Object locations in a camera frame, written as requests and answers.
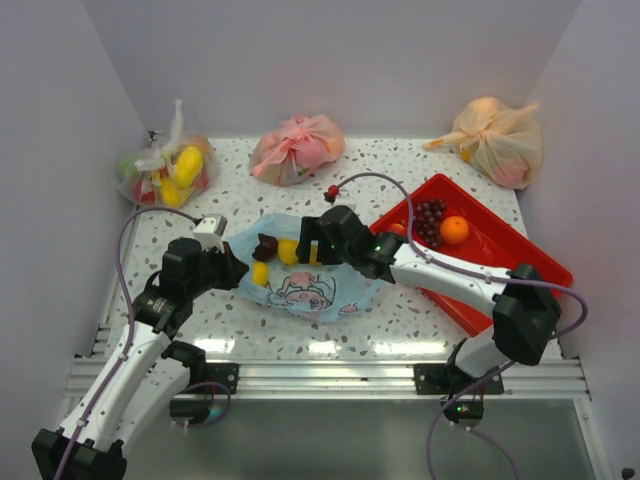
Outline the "blue printed plastic bag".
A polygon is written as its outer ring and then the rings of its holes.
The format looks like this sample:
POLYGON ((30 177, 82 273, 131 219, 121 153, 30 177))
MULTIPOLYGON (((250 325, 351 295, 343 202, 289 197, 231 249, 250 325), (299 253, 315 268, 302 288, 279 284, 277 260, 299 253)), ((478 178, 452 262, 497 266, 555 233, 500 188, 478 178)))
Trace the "blue printed plastic bag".
POLYGON ((249 266, 237 288, 238 294, 259 305, 318 323, 334 323, 368 308, 383 282, 368 280, 345 264, 287 266, 276 256, 264 262, 269 266, 269 283, 265 287, 253 283, 256 260, 252 253, 259 243, 258 234, 274 236, 278 241, 281 238, 298 241, 300 225, 299 216, 266 214, 228 240, 234 256, 249 266))

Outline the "red round fruit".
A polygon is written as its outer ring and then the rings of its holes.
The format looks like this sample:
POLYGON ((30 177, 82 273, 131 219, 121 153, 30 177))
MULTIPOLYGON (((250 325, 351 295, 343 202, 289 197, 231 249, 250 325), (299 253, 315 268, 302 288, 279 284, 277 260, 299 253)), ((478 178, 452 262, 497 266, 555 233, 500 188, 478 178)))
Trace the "red round fruit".
POLYGON ((393 233, 393 234, 400 235, 400 236, 403 236, 403 237, 407 236, 407 228, 402 223, 392 223, 388 227, 388 231, 393 233))

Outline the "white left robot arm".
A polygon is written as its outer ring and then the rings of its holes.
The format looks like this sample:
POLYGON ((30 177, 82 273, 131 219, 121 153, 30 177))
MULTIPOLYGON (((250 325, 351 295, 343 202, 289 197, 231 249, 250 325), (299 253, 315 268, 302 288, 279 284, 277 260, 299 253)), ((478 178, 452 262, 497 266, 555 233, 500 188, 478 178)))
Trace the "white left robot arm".
POLYGON ((31 449, 42 478, 124 477, 132 441, 162 407, 207 383, 204 350, 176 338, 195 300, 237 288, 248 270, 226 241, 169 243, 160 269, 130 300, 128 324, 94 383, 59 427, 36 434, 31 449))

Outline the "orange round fruit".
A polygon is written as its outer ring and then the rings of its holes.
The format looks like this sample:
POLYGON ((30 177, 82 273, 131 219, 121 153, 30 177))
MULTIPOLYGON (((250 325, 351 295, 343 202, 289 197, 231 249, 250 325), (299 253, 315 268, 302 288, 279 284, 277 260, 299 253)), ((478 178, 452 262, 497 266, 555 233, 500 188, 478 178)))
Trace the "orange round fruit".
POLYGON ((448 245, 459 245, 469 237, 470 227, 467 220, 461 216, 449 216, 440 225, 440 236, 448 245))

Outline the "purple grape bunch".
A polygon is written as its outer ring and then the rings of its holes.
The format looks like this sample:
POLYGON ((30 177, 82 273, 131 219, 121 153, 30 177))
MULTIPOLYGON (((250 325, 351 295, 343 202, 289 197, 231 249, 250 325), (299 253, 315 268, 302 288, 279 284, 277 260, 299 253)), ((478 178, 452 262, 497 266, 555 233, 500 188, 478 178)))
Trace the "purple grape bunch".
POLYGON ((430 249, 438 250, 444 243, 440 227, 444 220, 446 202, 430 198, 413 204, 413 234, 430 249))

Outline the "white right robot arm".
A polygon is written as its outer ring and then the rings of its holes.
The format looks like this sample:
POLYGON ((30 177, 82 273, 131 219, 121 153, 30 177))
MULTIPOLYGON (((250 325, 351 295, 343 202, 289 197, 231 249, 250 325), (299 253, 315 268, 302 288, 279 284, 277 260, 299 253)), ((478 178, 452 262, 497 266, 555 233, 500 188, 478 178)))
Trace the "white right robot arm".
POLYGON ((455 259, 389 232, 375 234, 344 205, 301 221, 296 254, 324 265, 350 266, 363 277, 432 291, 491 318, 491 325, 463 340, 433 381, 468 392, 482 377, 514 362, 537 365, 561 315, 559 303, 539 272, 528 264, 514 270, 455 259))

